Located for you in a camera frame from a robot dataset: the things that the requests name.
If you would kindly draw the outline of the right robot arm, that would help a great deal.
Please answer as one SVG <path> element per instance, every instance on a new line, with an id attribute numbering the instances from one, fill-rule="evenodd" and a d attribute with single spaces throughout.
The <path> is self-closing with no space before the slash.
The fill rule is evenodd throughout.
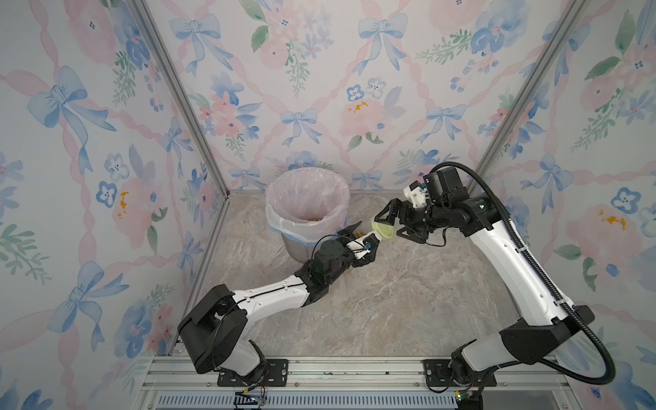
<path id="1" fill-rule="evenodd" d="M 572 372 L 548 359 L 572 336 L 582 332 L 599 351 L 605 349 L 589 328 L 594 314 L 576 306 L 555 285 L 519 237 L 505 208 L 482 196 L 446 194 L 439 200 L 390 201 L 374 222 L 400 227 L 398 237 L 427 244 L 436 230 L 459 230 L 483 252 L 516 302 L 520 318 L 484 339 L 457 348 L 451 375 L 458 384 L 482 382 L 486 374 L 519 364 L 539 363 L 584 383 L 596 379 Z"/>

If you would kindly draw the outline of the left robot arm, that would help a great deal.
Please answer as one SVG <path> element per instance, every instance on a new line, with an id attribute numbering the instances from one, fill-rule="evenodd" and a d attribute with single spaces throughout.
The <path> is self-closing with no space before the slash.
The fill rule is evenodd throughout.
<path id="1" fill-rule="evenodd" d="M 323 237 L 311 259 L 279 282 L 251 290 L 213 287 L 178 325 L 196 372 L 227 369 L 248 383 L 258 380 L 267 359 L 244 333 L 259 320 L 318 302 L 348 270 L 374 262 L 383 236 L 371 231 L 357 237 L 356 227 Z"/>

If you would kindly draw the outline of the green lid jar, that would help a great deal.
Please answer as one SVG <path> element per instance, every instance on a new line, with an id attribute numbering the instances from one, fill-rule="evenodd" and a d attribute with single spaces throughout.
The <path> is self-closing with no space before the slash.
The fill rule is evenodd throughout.
<path id="1" fill-rule="evenodd" d="M 360 225 L 356 235 L 361 243 L 368 237 L 376 237 L 379 242 L 386 242 L 396 237 L 396 230 L 392 225 L 376 222 L 371 218 Z"/>

